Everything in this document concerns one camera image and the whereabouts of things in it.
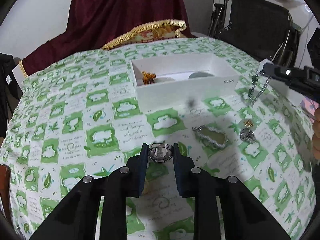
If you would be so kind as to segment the person right hand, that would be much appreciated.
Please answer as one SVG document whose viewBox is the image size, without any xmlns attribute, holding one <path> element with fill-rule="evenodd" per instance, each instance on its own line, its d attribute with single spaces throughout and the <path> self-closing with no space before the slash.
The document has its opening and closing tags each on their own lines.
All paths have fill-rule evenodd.
<svg viewBox="0 0 320 240">
<path fill-rule="evenodd" d="M 315 120 L 312 125 L 312 151 L 315 159 L 320 159 L 320 108 L 317 108 L 314 113 Z"/>
</svg>

